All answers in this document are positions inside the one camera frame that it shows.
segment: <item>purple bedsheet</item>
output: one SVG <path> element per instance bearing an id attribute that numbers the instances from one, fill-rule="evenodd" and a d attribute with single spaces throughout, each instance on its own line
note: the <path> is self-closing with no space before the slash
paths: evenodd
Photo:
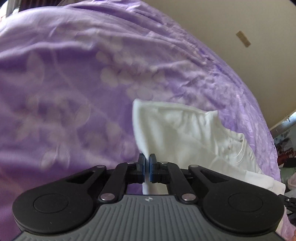
<path id="1" fill-rule="evenodd" d="M 134 0 L 31 9 L 0 24 L 1 241 L 19 233 L 11 206 L 20 193 L 137 159 L 135 98 L 219 110 L 225 127 L 246 136 L 264 173 L 280 180 L 250 90 L 166 15 Z M 281 235 L 293 231 L 285 219 Z"/>

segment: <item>beige wall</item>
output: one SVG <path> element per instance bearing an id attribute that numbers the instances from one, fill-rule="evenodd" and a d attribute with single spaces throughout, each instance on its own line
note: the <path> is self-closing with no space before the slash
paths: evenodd
<path id="1" fill-rule="evenodd" d="M 225 60 L 269 127 L 296 109 L 296 6 L 289 0 L 145 0 Z M 242 30 L 246 48 L 236 33 Z"/>

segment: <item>white towel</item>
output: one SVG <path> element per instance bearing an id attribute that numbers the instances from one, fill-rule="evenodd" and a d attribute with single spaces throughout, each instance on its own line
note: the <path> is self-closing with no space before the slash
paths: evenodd
<path id="1" fill-rule="evenodd" d="M 226 129 L 218 111 L 136 99 L 133 131 L 146 158 L 155 153 L 158 162 L 173 162 L 184 169 L 197 164 L 277 195 L 284 194 L 285 185 L 263 174 L 244 135 Z M 167 194 L 167 189 L 148 179 L 143 194 Z"/>

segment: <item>black circular pad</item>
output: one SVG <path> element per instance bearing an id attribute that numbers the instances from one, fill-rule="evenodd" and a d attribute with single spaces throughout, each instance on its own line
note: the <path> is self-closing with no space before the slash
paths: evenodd
<path id="1" fill-rule="evenodd" d="M 45 194 L 34 202 L 34 208 L 42 213 L 57 213 L 68 206 L 68 198 L 61 194 Z"/>
<path id="2" fill-rule="evenodd" d="M 274 193 L 238 180 L 213 185 L 202 208 L 215 225 L 244 236 L 274 231 L 284 213 Z"/>
<path id="3" fill-rule="evenodd" d="M 84 224 L 91 217 L 93 208 L 94 202 L 83 185 L 55 182 L 18 196 L 12 212 L 21 230 L 58 234 Z"/>
<path id="4" fill-rule="evenodd" d="M 259 210 L 263 202 L 262 200 L 251 193 L 236 193 L 229 197 L 229 205 L 240 212 L 255 212 Z"/>

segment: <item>ribbed gray surface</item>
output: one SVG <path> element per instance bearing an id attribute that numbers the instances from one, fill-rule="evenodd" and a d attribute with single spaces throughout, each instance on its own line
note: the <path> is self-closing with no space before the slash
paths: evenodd
<path id="1" fill-rule="evenodd" d="M 277 234 L 237 237 L 223 233 L 207 223 L 197 207 L 184 205 L 174 196 L 125 195 L 116 204 L 102 205 L 85 226 L 56 236 L 37 236 L 24 232 L 17 241 L 276 241 Z"/>

